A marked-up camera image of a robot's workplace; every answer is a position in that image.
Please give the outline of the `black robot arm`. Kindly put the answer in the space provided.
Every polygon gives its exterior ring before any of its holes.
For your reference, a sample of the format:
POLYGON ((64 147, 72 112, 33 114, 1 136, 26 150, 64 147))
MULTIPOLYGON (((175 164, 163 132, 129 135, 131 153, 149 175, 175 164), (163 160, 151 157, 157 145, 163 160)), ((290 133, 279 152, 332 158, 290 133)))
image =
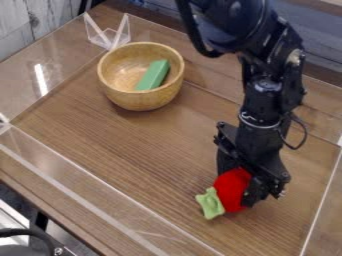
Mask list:
POLYGON ((239 125, 216 123, 218 174, 234 169, 247 173, 238 192, 239 207, 267 197, 278 198, 291 180, 280 149, 300 144, 286 141, 290 125, 299 118, 306 88, 302 71, 303 40, 279 16, 271 0, 175 0, 188 38, 208 58, 235 54, 242 65, 243 103, 239 125))

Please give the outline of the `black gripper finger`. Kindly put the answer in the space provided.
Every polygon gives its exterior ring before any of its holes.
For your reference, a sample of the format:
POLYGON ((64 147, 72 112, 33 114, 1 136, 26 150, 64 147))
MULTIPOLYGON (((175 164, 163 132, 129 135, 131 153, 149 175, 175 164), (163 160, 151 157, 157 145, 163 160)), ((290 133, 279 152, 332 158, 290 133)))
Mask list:
POLYGON ((227 150, 218 149, 216 166, 219 175, 236 168, 239 166, 238 154, 235 152, 228 152, 227 150))
POLYGON ((259 177, 252 177, 248 182, 247 188, 243 191, 240 205, 251 208, 260 200, 264 200, 267 196, 267 183, 259 177))

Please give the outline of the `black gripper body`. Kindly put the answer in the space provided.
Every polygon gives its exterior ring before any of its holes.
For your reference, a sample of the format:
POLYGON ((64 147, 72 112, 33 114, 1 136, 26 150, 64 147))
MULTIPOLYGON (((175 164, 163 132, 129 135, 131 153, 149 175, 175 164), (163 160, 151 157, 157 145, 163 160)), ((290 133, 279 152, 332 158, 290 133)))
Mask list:
POLYGON ((250 173, 251 178, 259 177, 267 183, 268 196, 279 198, 291 175, 280 159, 282 145, 275 131, 252 130, 243 125, 234 127, 226 122, 219 122, 216 129, 214 143, 218 149, 238 154, 238 167, 250 173))

